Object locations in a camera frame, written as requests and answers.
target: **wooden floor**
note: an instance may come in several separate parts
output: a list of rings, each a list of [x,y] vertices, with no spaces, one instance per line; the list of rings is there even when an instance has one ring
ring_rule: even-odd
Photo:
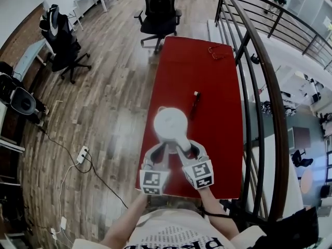
[[[183,15],[178,36],[208,40],[207,20],[214,19],[218,0],[176,0]],[[50,137],[66,146],[76,161],[83,145],[90,148],[96,171],[128,205],[137,195],[136,170],[158,65],[153,54],[155,40],[142,48],[140,24],[134,13],[144,0],[108,0],[108,12],[98,4],[82,19],[84,31],[76,33],[81,53],[91,54],[85,63],[92,70],[76,69],[76,84],[64,81],[49,66],[34,91],[51,110],[45,118]],[[59,230],[60,184],[69,166],[69,155],[48,140],[34,125],[26,124],[19,161],[27,217],[37,226],[43,248],[55,248],[52,236],[41,227]],[[79,166],[87,170],[85,161]],[[71,241],[103,239],[112,222],[125,210],[120,200],[89,172],[72,168],[63,184],[62,214],[67,218],[66,235]],[[61,242],[70,245],[60,233]]]

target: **electrical cable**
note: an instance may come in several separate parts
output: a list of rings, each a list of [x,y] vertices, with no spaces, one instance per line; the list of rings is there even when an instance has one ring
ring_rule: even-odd
[[[65,237],[67,238],[67,240],[68,240],[72,245],[74,245],[74,244],[72,243],[72,241],[69,240],[69,238],[67,237],[66,233],[64,232],[64,229],[62,229],[62,232],[63,232],[63,234],[65,235]]]
[[[225,214],[214,214],[206,211],[202,206],[198,208],[207,216],[219,217],[219,218],[230,218],[235,222],[247,222],[253,225],[267,226],[269,223],[260,218],[252,218],[253,216],[249,213],[243,213],[243,215],[229,216]]]
[[[112,191],[112,193],[113,194],[115,194],[116,195],[116,197],[118,198],[118,199],[120,199],[121,200],[121,202],[122,202],[122,204],[126,207],[126,209],[128,208],[127,207],[127,205],[124,203],[124,201],[113,191],[113,189],[111,189],[106,183],[105,183],[105,181],[103,180],[103,179],[101,179],[101,177],[97,174],[97,172],[95,171],[95,168],[94,168],[94,166],[93,166],[93,164],[92,164],[92,161],[93,161],[93,159],[92,159],[92,156],[91,156],[91,154],[87,151],[87,150],[85,150],[86,151],[86,153],[87,154],[89,154],[89,156],[91,157],[91,161],[89,160],[89,159],[87,159],[87,158],[85,158],[86,160],[88,160],[90,163],[91,163],[91,166],[92,166],[92,169],[93,169],[93,171],[94,171],[94,173],[95,173],[95,175],[99,178],[99,180],[101,180],[102,182],[103,182],[103,184],[109,189],[109,190],[111,190]]]
[[[67,151],[68,155],[69,155],[70,158],[71,158],[71,161],[72,161],[73,165],[75,166],[75,168],[76,168],[80,173],[88,173],[88,172],[91,171],[92,165],[90,166],[90,168],[89,168],[87,171],[81,171],[81,170],[76,166],[76,164],[75,164],[75,162],[74,162],[74,160],[73,160],[73,157],[72,157],[71,153],[69,152],[69,150],[68,150],[65,146],[63,146],[63,145],[59,144],[58,142],[54,141],[53,139],[51,139],[50,136],[48,135],[48,133],[46,133],[46,131],[45,131],[44,129],[42,129],[42,128],[39,127],[39,130],[41,130],[42,133],[46,134],[47,137],[48,137],[48,139],[50,139],[53,143],[56,143],[57,145],[59,145],[60,147],[64,148],[64,149]]]
[[[17,72],[15,72],[15,71],[13,71],[13,73],[14,73],[14,74],[18,74],[18,75],[20,75],[21,82],[22,82],[22,75],[21,75],[21,74],[19,74],[19,73],[17,73]]]
[[[49,230],[48,230],[48,228],[46,228],[46,227],[43,227],[43,226],[40,226],[40,225],[38,225],[38,224],[34,224],[32,221],[31,221],[31,219],[30,219],[30,217],[29,217],[29,206],[26,206],[26,205],[24,205],[24,208],[27,210],[27,219],[28,219],[28,221],[30,222],[30,224],[32,225],[32,227],[37,227],[37,228],[40,228],[40,229],[45,229],[45,230],[47,230],[47,232],[49,233],[49,234],[52,234],[52,232],[50,232]]]
[[[59,243],[63,244],[64,246],[70,248],[68,245],[66,245],[65,243],[61,242],[60,240],[56,239],[56,242],[57,242],[57,241],[58,241]]]
[[[17,218],[14,218],[14,219],[12,219],[12,218],[7,218],[7,220],[8,221],[14,221],[14,220],[19,220],[19,219],[21,219],[23,217],[23,213],[20,215],[20,216],[18,216]]]
[[[73,157],[72,157],[72,155],[71,155],[71,153],[69,152],[69,150],[65,147],[65,146],[63,146],[63,145],[61,145],[61,144],[59,144],[58,142],[56,142],[56,141],[54,141],[53,139],[51,139],[50,138],[50,136],[48,135],[48,133],[46,133],[46,131],[45,130],[43,130],[42,128],[39,128],[40,130],[41,130],[41,132],[42,133],[44,133],[44,134],[46,134],[47,135],[47,137],[48,137],[48,139],[50,139],[53,143],[56,143],[57,145],[59,145],[60,147],[62,147],[62,148],[64,148],[66,151],[67,151],[67,153],[68,153],[68,155],[70,156],[70,158],[71,158],[71,161],[72,161],[72,163],[73,163],[73,166],[80,172],[80,173],[88,173],[91,169],[93,169],[93,171],[94,171],[94,173],[95,173],[95,175],[99,178],[99,180],[101,180],[102,182],[103,182],[103,184],[113,193],[113,194],[115,194],[116,195],[116,197],[118,198],[118,199],[120,199],[121,200],[121,202],[122,202],[122,204],[126,207],[126,208],[128,208],[127,207],[127,205],[124,203],[124,201],[113,191],[113,189],[111,189],[105,182],[104,182],[104,180],[103,179],[101,179],[101,177],[97,174],[97,172],[95,171],[95,168],[94,168],[94,166],[93,166],[93,158],[92,158],[92,156],[90,155],[90,153],[85,149],[85,152],[87,153],[87,154],[89,154],[89,156],[91,157],[91,161],[89,160],[89,159],[87,159],[84,155],[82,155],[86,160],[88,160],[90,163],[91,163],[91,165],[90,165],[90,168],[87,170],[87,171],[85,171],[85,172],[83,172],[83,171],[81,171],[78,167],[77,167],[77,165],[75,164],[75,162],[74,162],[74,160],[73,160]]]
[[[64,183],[64,181],[66,180],[66,177],[67,177],[67,174],[68,174],[68,172],[69,172],[69,170],[72,168],[72,167],[75,167],[75,166],[77,166],[77,165],[79,165],[79,162],[77,163],[77,164],[75,164],[75,165],[71,165],[69,168],[68,168],[68,170],[67,170],[67,172],[66,172],[66,175],[64,176],[64,179],[63,179],[63,181],[62,181],[62,183],[61,183],[61,186],[60,186],[60,194],[59,194],[59,205],[60,205],[60,220],[61,220],[61,217],[62,217],[62,215],[61,215],[61,192],[62,192],[62,186],[63,186],[63,183]]]

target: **black cable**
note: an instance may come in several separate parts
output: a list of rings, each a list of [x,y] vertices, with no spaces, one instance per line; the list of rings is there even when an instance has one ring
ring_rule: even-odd
[[[85,149],[85,152],[86,152],[87,154],[89,154],[89,156],[91,157],[91,161],[90,161],[89,159],[87,159],[84,155],[82,155],[82,157],[84,157],[87,161],[89,161],[89,162],[91,163],[91,166],[90,166],[90,168],[89,168],[87,171],[83,172],[83,171],[81,171],[81,170],[77,167],[77,164],[75,164],[75,162],[74,162],[74,160],[73,160],[73,157],[72,157],[71,153],[69,152],[69,150],[68,150],[65,146],[63,146],[63,145],[59,144],[58,142],[54,141],[53,139],[51,139],[50,136],[46,133],[46,131],[45,131],[44,129],[42,129],[42,128],[39,128],[39,129],[41,130],[42,133],[44,133],[44,134],[47,135],[48,139],[50,139],[52,142],[56,143],[56,144],[59,145],[60,147],[64,148],[64,149],[68,152],[68,154],[69,154],[69,156],[70,156],[70,158],[71,158],[71,160],[72,160],[73,165],[75,166],[75,168],[76,168],[80,173],[88,173],[88,172],[91,171],[91,169],[93,169],[95,175],[99,178],[99,180],[101,180],[101,181],[103,182],[103,184],[106,185],[107,188],[108,188],[109,190],[111,190],[112,193],[115,194],[116,197],[117,197],[118,199],[121,200],[121,202],[123,203],[123,205],[124,205],[126,208],[128,208],[128,207],[126,206],[126,204],[124,203],[124,201],[123,201],[123,200],[122,200],[122,199],[121,199],[121,198],[120,198],[120,197],[119,197],[119,196],[113,191],[113,189],[111,189],[111,188],[110,188],[110,187],[104,182],[104,180],[101,179],[100,176],[97,174],[97,172],[95,171],[94,166],[93,166],[93,158],[92,158],[92,156],[90,155],[90,153],[89,153],[86,149]]]
[[[68,152],[68,154],[69,154],[69,156],[70,156],[70,158],[71,158],[71,160],[72,160],[72,163],[73,163],[74,167],[75,167],[80,173],[88,173],[88,172],[91,171],[91,169],[92,169],[92,164],[91,164],[90,168],[89,168],[87,171],[81,171],[81,170],[77,167],[77,163],[74,162],[73,157],[72,157],[71,153],[69,152],[69,150],[68,150],[65,146],[63,146],[63,145],[59,144],[58,142],[54,141],[53,139],[51,139],[50,136],[48,135],[48,133],[46,133],[46,131],[45,131],[44,129],[42,129],[42,128],[39,128],[39,129],[41,130],[41,132],[43,132],[44,134],[46,134],[47,137],[48,137],[48,139],[50,139],[53,143],[56,143],[57,145],[59,145],[60,147],[64,148],[64,149]]]
[[[89,160],[89,159],[87,159],[87,158],[85,158],[87,161],[89,161],[90,163],[91,163],[91,166],[92,166],[92,168],[93,168],[93,171],[94,171],[94,173],[95,173],[95,175],[99,178],[99,180],[101,180],[102,182],[103,182],[103,184],[104,185],[106,185],[106,187],[109,189],[109,190],[111,190],[112,191],[112,193],[113,194],[115,194],[116,195],[116,197],[118,198],[118,199],[120,199],[121,200],[121,202],[123,203],[123,205],[126,207],[126,209],[128,208],[127,207],[127,205],[124,203],[124,201],[113,191],[113,189],[111,189],[106,183],[105,183],[105,181],[103,180],[103,179],[101,179],[100,178],[100,176],[97,174],[97,172],[95,171],[95,168],[94,168],[94,166],[93,166],[93,164],[92,164],[92,156],[91,156],[91,154],[85,149],[85,152],[87,153],[87,154],[89,154],[89,156],[91,157],[91,161]]]
[[[45,230],[47,230],[47,232],[49,233],[49,234],[51,234],[51,235],[53,235],[53,233],[52,232],[50,232],[49,230],[48,230],[48,228],[46,228],[46,227],[43,227],[43,226],[40,226],[40,225],[36,225],[36,224],[34,224],[33,222],[32,222],[32,220],[30,219],[30,217],[29,217],[29,207],[28,206],[25,206],[24,205],[24,208],[27,210],[27,219],[28,219],[28,221],[30,222],[30,224],[32,225],[32,227],[38,227],[38,228],[40,228],[40,229],[45,229]]]
[[[219,218],[230,218],[233,219],[235,222],[247,222],[253,225],[258,225],[258,226],[267,226],[269,225],[268,222],[260,219],[260,218],[255,218],[251,214],[244,212],[243,215],[235,215],[235,216],[229,216],[225,214],[214,214],[206,211],[202,206],[198,208],[200,211],[202,211],[205,215],[207,216],[212,216],[212,217],[219,217]]]
[[[17,73],[17,72],[15,72],[15,71],[13,71],[13,73],[14,73],[14,74],[18,74],[18,75],[20,75],[21,82],[22,82],[22,75],[21,75],[21,74],[19,74],[19,73]]]

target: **white shirt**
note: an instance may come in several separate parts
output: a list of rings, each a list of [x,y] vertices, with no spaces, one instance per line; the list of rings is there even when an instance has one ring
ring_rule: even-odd
[[[230,242],[199,214],[190,210],[157,210],[142,216],[124,249],[236,249],[253,246],[264,235],[262,230],[253,237],[236,236]],[[76,239],[73,249],[109,249],[108,247]]]

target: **eyeglasses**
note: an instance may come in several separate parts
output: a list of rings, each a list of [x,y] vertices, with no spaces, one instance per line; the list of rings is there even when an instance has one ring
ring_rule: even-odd
[[[215,59],[215,60],[222,59],[222,58],[226,57],[226,56],[218,56],[218,55],[216,55],[215,52],[212,51],[212,49],[217,48],[220,45],[222,45],[222,44],[219,44],[219,45],[216,45],[216,46],[213,46],[213,47],[208,47],[208,49],[207,49],[209,51],[209,53],[212,55],[213,59]]]

